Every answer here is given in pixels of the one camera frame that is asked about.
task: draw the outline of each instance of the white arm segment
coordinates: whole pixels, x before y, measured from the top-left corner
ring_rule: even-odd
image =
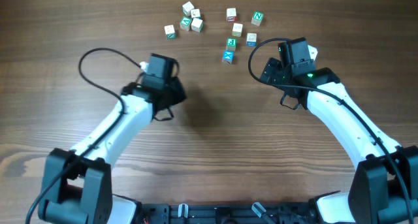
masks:
[[[126,106],[122,119],[99,143],[97,148],[85,156],[85,158],[91,160],[103,158],[112,168],[133,137],[151,123],[153,114],[152,104],[147,103],[143,98],[134,95],[122,95],[121,98],[125,101]],[[90,144],[100,137],[119,116],[120,111],[121,104],[118,102],[113,111],[89,136],[71,148],[76,150],[75,154],[83,153]]]
[[[399,143],[383,133],[364,112],[351,100],[343,84],[334,82],[318,86],[343,99],[367,123],[373,132],[380,137],[383,145],[393,153]],[[366,156],[373,154],[376,157],[384,155],[378,145],[360,121],[336,100],[316,91],[308,94],[308,109],[317,116],[333,133],[357,168],[359,162],[366,160]],[[318,199],[317,205],[324,221],[327,223],[355,222],[348,206],[348,192],[336,193]]]

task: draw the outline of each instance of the alphabet cube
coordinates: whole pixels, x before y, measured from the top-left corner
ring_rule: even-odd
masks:
[[[251,19],[251,24],[260,25],[263,20],[264,14],[262,12],[254,12],[253,19]]]
[[[195,18],[191,22],[191,29],[197,32],[201,32],[203,30],[203,21]]]
[[[190,14],[191,14],[191,19],[193,20],[193,19],[195,19],[195,18],[198,18],[198,19],[202,19],[201,18],[201,10],[200,9],[192,9],[191,11],[190,11]]]
[[[257,43],[257,34],[248,33],[247,34],[247,46],[255,46]]]
[[[222,62],[232,64],[233,63],[234,52],[225,50],[223,53]]]
[[[227,39],[227,50],[228,51],[235,51],[236,48],[236,39],[228,38]]]
[[[236,9],[227,8],[227,22],[235,22],[235,21],[236,21]]]
[[[242,24],[234,24],[233,36],[241,37],[241,33],[242,33]]]
[[[164,27],[164,30],[165,30],[165,35],[167,36],[168,39],[176,38],[176,31],[174,30],[173,25],[166,25]]]
[[[190,12],[192,9],[194,9],[195,7],[189,2],[185,3],[183,5],[183,12],[186,16],[190,16]]]
[[[190,31],[190,24],[191,19],[188,17],[183,17],[182,21],[180,21],[180,28],[182,28],[185,31]]]

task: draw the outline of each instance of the wooden block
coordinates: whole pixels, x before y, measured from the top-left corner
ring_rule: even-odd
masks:
[[[198,8],[196,8],[196,9],[192,9],[192,10],[190,11],[190,14],[191,14],[191,19],[192,19],[192,20],[193,20],[193,19],[195,19],[195,18],[202,19],[202,18],[201,18],[201,10],[200,10],[200,9],[198,9]]]
[[[251,19],[251,24],[260,25],[263,20],[264,14],[262,12],[254,12],[253,19]]]
[[[257,44],[257,34],[248,33],[247,34],[247,46],[255,46]]]
[[[191,29],[197,32],[201,32],[203,30],[203,21],[198,18],[193,19],[191,22]]]
[[[188,17],[183,17],[182,21],[180,21],[180,28],[182,28],[185,31],[190,31],[190,24],[191,19]]]
[[[174,30],[173,25],[166,25],[164,27],[164,30],[165,30],[165,35],[167,36],[168,39],[176,38],[176,31]]]
[[[185,3],[183,5],[183,12],[186,16],[190,16],[190,12],[192,9],[194,9],[195,7],[189,2]]]
[[[233,36],[241,37],[241,33],[242,33],[242,24],[234,24]]]
[[[232,64],[233,63],[233,58],[234,58],[234,52],[225,50],[224,53],[223,53],[222,62]]]
[[[236,21],[236,9],[227,8],[227,22],[235,22],[235,21]]]
[[[227,50],[228,51],[235,51],[236,49],[236,39],[228,38],[227,39]]]

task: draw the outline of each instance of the wooden table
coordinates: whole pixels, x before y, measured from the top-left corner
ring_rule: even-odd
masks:
[[[204,31],[179,28],[182,5],[201,9]],[[354,168],[330,131],[282,92],[248,74],[252,48],[272,37],[306,37],[354,101],[403,146],[418,141],[417,0],[0,0],[0,223],[22,223],[40,191],[45,157],[68,149],[110,112],[115,98],[87,85],[76,65],[110,47],[137,61],[176,58],[188,100],[175,119],[153,122],[112,171],[113,191],[142,202],[304,201],[347,191]],[[236,7],[244,32],[233,65],[222,64]],[[262,11],[260,27],[251,15]],[[164,26],[177,38],[167,40]],[[253,60],[259,74],[277,44]],[[114,91],[138,69],[109,53],[84,69]]]

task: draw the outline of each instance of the brown wood surface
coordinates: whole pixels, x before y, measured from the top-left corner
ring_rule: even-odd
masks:
[[[182,5],[201,9],[204,31],[179,28]],[[234,64],[221,63],[236,7],[244,32]],[[251,15],[262,11],[260,27]],[[177,38],[167,40],[164,26]],[[113,190],[143,202],[308,200],[347,191],[354,168],[308,111],[279,105],[282,92],[254,81],[246,33],[258,42],[306,37],[354,101],[403,146],[418,141],[417,0],[0,0],[0,223],[22,223],[40,191],[46,155],[82,140],[116,100],[76,70],[91,48],[137,61],[176,58],[188,100],[176,118],[153,122],[112,172]],[[260,73],[276,44],[261,48]],[[118,56],[92,55],[86,74],[114,90],[138,70]]]

